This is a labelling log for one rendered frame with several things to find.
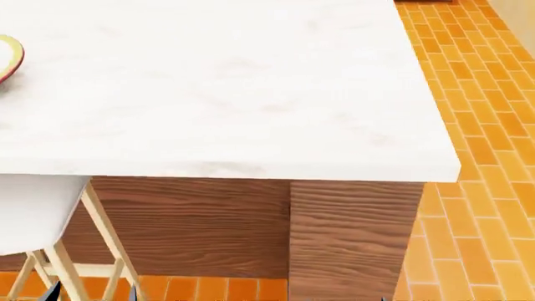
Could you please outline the white chair with wooden legs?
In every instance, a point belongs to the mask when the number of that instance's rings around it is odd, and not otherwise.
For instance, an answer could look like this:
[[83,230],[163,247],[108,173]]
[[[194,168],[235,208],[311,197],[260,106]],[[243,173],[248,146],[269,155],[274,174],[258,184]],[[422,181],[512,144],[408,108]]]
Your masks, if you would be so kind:
[[146,301],[139,276],[105,212],[90,176],[0,175],[0,256],[25,253],[26,260],[7,294],[17,299],[30,273],[47,289],[58,280],[71,301],[89,301],[62,237],[79,204],[93,221],[115,258],[103,301],[115,295],[119,278],[135,285],[137,301]]

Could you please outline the walnut wood table base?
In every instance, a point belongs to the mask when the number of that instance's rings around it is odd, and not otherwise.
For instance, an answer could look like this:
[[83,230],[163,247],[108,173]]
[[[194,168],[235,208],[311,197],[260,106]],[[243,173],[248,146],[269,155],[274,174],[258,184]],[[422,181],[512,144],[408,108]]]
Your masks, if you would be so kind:
[[[138,276],[286,280],[280,301],[394,295],[420,182],[90,176]],[[82,277],[115,258],[79,204],[62,237]]]

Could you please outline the cream plate with red rim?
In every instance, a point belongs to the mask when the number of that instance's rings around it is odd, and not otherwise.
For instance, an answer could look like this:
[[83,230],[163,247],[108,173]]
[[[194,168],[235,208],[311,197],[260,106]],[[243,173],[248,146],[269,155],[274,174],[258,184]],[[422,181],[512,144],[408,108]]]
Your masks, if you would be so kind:
[[24,55],[24,48],[17,39],[0,34],[0,84],[17,71]]

